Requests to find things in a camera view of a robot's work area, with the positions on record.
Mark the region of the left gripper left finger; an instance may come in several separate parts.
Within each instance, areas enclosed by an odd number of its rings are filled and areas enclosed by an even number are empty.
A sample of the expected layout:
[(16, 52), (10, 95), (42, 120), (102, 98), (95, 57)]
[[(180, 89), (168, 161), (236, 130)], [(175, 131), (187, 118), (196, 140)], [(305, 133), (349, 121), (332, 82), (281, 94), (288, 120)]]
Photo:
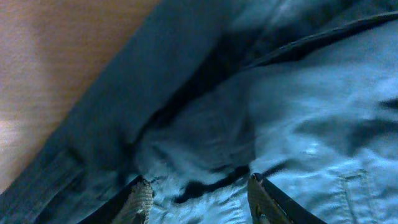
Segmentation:
[(153, 204), (151, 184), (139, 175), (79, 224), (148, 224)]

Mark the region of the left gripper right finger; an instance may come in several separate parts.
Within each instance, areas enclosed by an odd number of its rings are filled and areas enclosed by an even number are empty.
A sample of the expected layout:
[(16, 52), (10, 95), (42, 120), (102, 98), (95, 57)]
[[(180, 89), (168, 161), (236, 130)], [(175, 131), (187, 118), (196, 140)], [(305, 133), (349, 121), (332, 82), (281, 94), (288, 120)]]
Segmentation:
[(326, 224), (260, 173), (250, 176), (247, 189), (253, 224)]

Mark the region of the navy blue shorts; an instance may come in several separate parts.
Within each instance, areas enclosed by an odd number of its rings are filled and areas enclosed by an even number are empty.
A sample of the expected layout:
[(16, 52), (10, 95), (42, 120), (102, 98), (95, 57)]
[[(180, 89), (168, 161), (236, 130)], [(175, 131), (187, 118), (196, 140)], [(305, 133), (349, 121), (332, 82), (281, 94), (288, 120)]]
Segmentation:
[(397, 222), (397, 2), (253, 1), (242, 67), (144, 134), (149, 223)]

